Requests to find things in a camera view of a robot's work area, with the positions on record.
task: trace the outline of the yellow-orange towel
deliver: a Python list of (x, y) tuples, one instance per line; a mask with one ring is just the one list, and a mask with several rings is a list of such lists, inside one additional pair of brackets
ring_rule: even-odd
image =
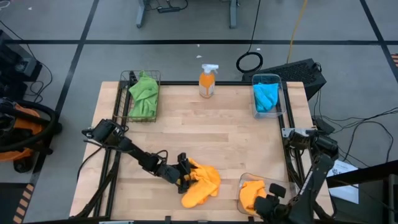
[(243, 183), (242, 189), (239, 192), (239, 200), (245, 211), (251, 215), (257, 215), (254, 211), (254, 201), (256, 197), (266, 197), (265, 183), (262, 180), (246, 181)]
[(190, 173), (190, 178), (196, 180), (196, 182), (190, 186), (187, 193), (182, 197), (181, 203), (185, 208), (192, 208), (205, 203), (209, 195), (213, 197), (218, 195), (221, 178), (214, 167), (199, 165), (193, 159), (188, 159), (192, 165), (197, 167), (191, 169)]

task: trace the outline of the clear plastic bin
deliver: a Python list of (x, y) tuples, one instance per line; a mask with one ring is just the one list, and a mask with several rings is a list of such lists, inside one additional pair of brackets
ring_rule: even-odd
[(254, 88), (252, 87), (252, 110), (253, 116), (256, 119), (261, 118), (277, 118), (279, 115), (284, 114), (286, 112), (286, 102), (285, 95), (282, 89), (282, 82), (280, 77), (275, 74), (256, 74), (252, 77), (252, 85), (256, 85), (258, 83), (262, 84), (275, 84), (278, 83), (278, 103), (273, 109), (267, 112), (258, 112), (256, 108), (256, 99), (254, 97)]
[(241, 179), (239, 180), (239, 188), (238, 188), (238, 210), (243, 213), (243, 214), (249, 214), (247, 211), (245, 211), (245, 209), (243, 208), (241, 201), (239, 199), (239, 193), (242, 189), (243, 183), (245, 183), (246, 181), (254, 181), (254, 180), (263, 180), (265, 185), (266, 185), (266, 193), (267, 194), (272, 194), (269, 192), (269, 186), (274, 183), (277, 184), (279, 186), (282, 186), (284, 188), (286, 188), (286, 194), (284, 198), (279, 198), (281, 204), (283, 205), (287, 205), (287, 203), (289, 202), (289, 200), (291, 198), (293, 198), (294, 196), (296, 196), (299, 192), (299, 189), (296, 188), (296, 185), (294, 183), (291, 182), (284, 182), (284, 181), (279, 181), (279, 180), (273, 180), (273, 179), (268, 179), (265, 177), (260, 177), (260, 176), (256, 176), (256, 175), (252, 175), (250, 173), (244, 173), (241, 176)]

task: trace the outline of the green towel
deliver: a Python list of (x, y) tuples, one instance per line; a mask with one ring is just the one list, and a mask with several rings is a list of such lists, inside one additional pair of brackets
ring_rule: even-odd
[(156, 80), (148, 76), (144, 71), (139, 73), (139, 77), (139, 81), (129, 89), (134, 99), (134, 108), (130, 111), (129, 116), (155, 116), (159, 87)]

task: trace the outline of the spray bottle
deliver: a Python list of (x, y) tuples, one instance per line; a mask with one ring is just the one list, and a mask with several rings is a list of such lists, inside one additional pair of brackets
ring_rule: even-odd
[(201, 65), (203, 72), (199, 78), (199, 94), (204, 98), (210, 98), (213, 96), (216, 78), (213, 70), (217, 73), (218, 65), (203, 64)]

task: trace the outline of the gray floor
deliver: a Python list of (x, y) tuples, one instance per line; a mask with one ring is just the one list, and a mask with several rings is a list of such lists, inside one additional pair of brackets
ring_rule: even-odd
[[(183, 6), (182, 0), (172, 1)], [(398, 40), (395, 0), (367, 0), (385, 40)], [(18, 0), (0, 11), (0, 20), (24, 39), (78, 40), (93, 0)], [(147, 11), (144, 26), (135, 24), (137, 2), (99, 0), (87, 39), (160, 40), (160, 39), (250, 39), (257, 1), (241, 1), (238, 28), (228, 28), (228, 3), (215, 0), (189, 0), (188, 9), (170, 14)], [(255, 39), (289, 40), (302, 1), (263, 1)], [(357, 0), (310, 1), (295, 38), (297, 40), (377, 40)], [(55, 108), (67, 76), (76, 45), (31, 45), (36, 57), (54, 75), (44, 92), (43, 104)], [(25, 222), (67, 218), (76, 187), (76, 172), (85, 144), (80, 131), (91, 124), (101, 82), (116, 81), (121, 71), (160, 70), (163, 80), (198, 80), (202, 63), (220, 65), (217, 80), (240, 80), (236, 59), (247, 45), (85, 45), (65, 100), (60, 121), (63, 133), (52, 141), (55, 152), (48, 156), (35, 188)], [(263, 68), (283, 64), (288, 45), (253, 45), (264, 57)], [(398, 46), (389, 46), (398, 53)], [(398, 84), (380, 46), (376, 45), (295, 45), (291, 61), (313, 58), (320, 62), (327, 84), (322, 88), (322, 115), (332, 118), (366, 117), (398, 105)], [(248, 58), (243, 67), (255, 62)], [(49, 80), (42, 70), (39, 80)], [(311, 108), (314, 98), (310, 100)], [(382, 122), (398, 136), (398, 119), (385, 116)], [(347, 150), (352, 129), (334, 138)], [(358, 129), (351, 154), (368, 165), (385, 162), (390, 139), (373, 124)], [(396, 143), (390, 160), (398, 159)], [(358, 166), (360, 163), (350, 159)], [(15, 174), (12, 164), (0, 164), (0, 182), (27, 182), (30, 174)], [(364, 189), (380, 192), (380, 183)], [(360, 206), (337, 201), (338, 206), (356, 220), (374, 221), (381, 207), (361, 194)]]

